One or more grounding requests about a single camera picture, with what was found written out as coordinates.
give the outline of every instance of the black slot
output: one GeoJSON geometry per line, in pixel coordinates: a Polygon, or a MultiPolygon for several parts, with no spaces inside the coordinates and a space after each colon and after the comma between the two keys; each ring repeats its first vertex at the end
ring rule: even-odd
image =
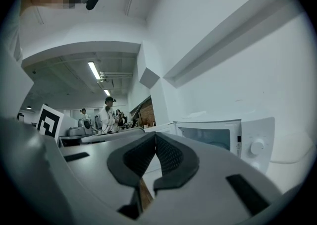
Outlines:
{"type": "Polygon", "coordinates": [[[64,156],[64,159],[66,162],[71,162],[71,161],[85,158],[87,156],[89,156],[89,155],[86,152],[83,152],[83,153],[78,153],[78,154],[74,154],[74,155],[64,156]]]}
{"type": "Polygon", "coordinates": [[[107,166],[118,183],[138,188],[140,179],[155,155],[155,132],[114,150],[107,166]]]}
{"type": "Polygon", "coordinates": [[[154,191],[182,187],[197,172],[199,158],[188,146],[173,139],[171,134],[157,133],[156,155],[162,176],[155,180],[154,191]]]}
{"type": "Polygon", "coordinates": [[[117,210],[117,212],[136,220],[142,213],[141,205],[140,191],[136,189],[130,205],[122,206],[119,210],[117,210]]]}
{"type": "Polygon", "coordinates": [[[252,216],[269,206],[269,203],[243,178],[242,175],[226,177],[227,181],[239,196],[252,216]]]}

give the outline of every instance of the white wall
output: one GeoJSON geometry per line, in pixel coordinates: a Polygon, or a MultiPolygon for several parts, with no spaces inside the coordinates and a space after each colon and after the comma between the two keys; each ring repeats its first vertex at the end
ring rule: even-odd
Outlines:
{"type": "Polygon", "coordinates": [[[150,90],[139,82],[138,66],[135,63],[128,92],[129,112],[150,96],[150,90]]]}
{"type": "Polygon", "coordinates": [[[19,111],[24,115],[24,123],[25,124],[31,124],[31,123],[37,123],[39,120],[39,111],[35,112],[28,112],[28,111],[19,111]]]}
{"type": "Polygon", "coordinates": [[[64,113],[66,116],[70,116],[70,110],[63,110],[63,113],[64,113]]]}
{"type": "Polygon", "coordinates": [[[159,79],[151,88],[151,98],[156,125],[169,123],[166,100],[164,97],[164,89],[162,79],[159,79]]]}
{"type": "Polygon", "coordinates": [[[163,74],[247,1],[158,0],[147,21],[161,55],[163,74]]]}
{"type": "Polygon", "coordinates": [[[317,49],[305,14],[229,60],[202,71],[212,65],[213,57],[226,55],[265,25],[266,21],[260,23],[205,60],[193,70],[201,74],[177,91],[186,114],[266,110],[275,117],[271,157],[275,162],[270,164],[267,175],[285,192],[305,178],[316,154],[313,146],[317,140],[317,49]]]}

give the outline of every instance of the fluorescent light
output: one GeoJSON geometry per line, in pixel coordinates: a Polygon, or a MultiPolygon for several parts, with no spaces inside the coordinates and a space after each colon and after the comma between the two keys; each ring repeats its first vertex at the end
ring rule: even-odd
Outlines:
{"type": "Polygon", "coordinates": [[[90,69],[93,72],[93,74],[96,77],[96,79],[100,80],[100,76],[99,76],[98,71],[97,71],[97,69],[95,67],[95,64],[93,62],[88,62],[88,65],[90,66],[90,69]]]}

